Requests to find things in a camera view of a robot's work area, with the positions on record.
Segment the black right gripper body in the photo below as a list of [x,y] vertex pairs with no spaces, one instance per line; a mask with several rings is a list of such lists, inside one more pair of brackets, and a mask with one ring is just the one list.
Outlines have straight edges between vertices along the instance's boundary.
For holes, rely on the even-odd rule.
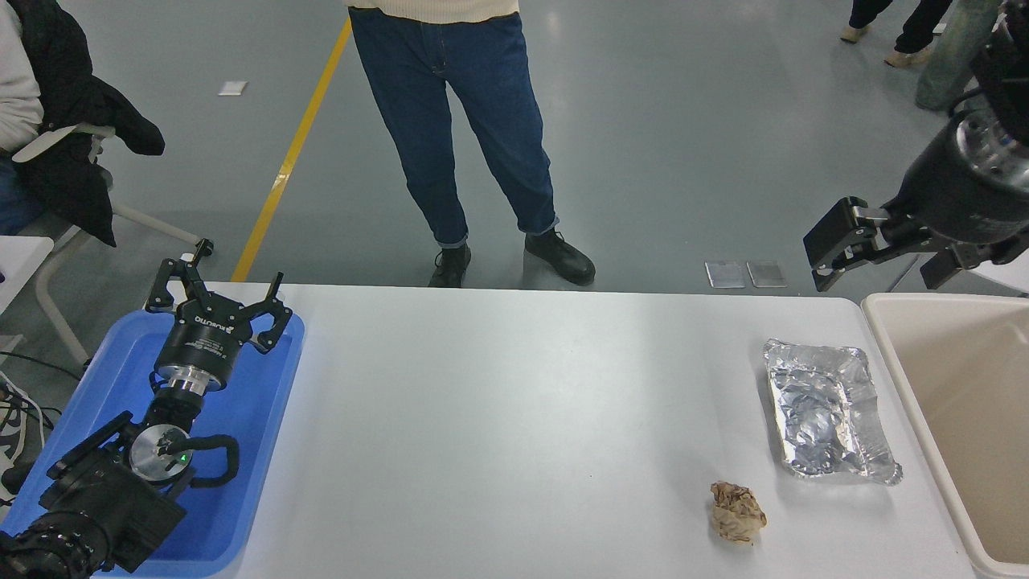
[[951,120],[904,173],[889,211],[951,240],[992,244],[1028,223],[1028,158],[997,120]]

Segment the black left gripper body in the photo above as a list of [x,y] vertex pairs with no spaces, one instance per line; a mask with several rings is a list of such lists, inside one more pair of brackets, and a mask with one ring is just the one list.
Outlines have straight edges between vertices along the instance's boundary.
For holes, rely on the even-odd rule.
[[210,305],[190,300],[176,307],[175,322],[162,346],[155,371],[170,379],[176,371],[194,368],[209,375],[210,388],[224,388],[245,341],[252,336],[243,305],[216,299]]

